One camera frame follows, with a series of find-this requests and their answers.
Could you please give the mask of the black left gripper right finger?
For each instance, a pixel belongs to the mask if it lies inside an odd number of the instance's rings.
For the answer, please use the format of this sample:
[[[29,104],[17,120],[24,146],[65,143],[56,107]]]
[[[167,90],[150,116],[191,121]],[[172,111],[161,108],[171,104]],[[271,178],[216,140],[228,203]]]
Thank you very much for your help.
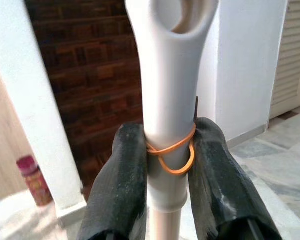
[[[253,182],[230,153],[212,120],[196,120],[195,160],[188,172],[191,209],[199,240],[280,240]]]

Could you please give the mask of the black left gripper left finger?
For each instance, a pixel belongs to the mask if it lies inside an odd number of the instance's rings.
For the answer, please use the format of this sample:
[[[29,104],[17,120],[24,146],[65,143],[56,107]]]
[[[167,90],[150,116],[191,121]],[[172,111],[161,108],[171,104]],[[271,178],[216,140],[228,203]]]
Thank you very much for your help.
[[[77,239],[144,240],[147,228],[147,147],[144,127],[125,123],[97,175]]]

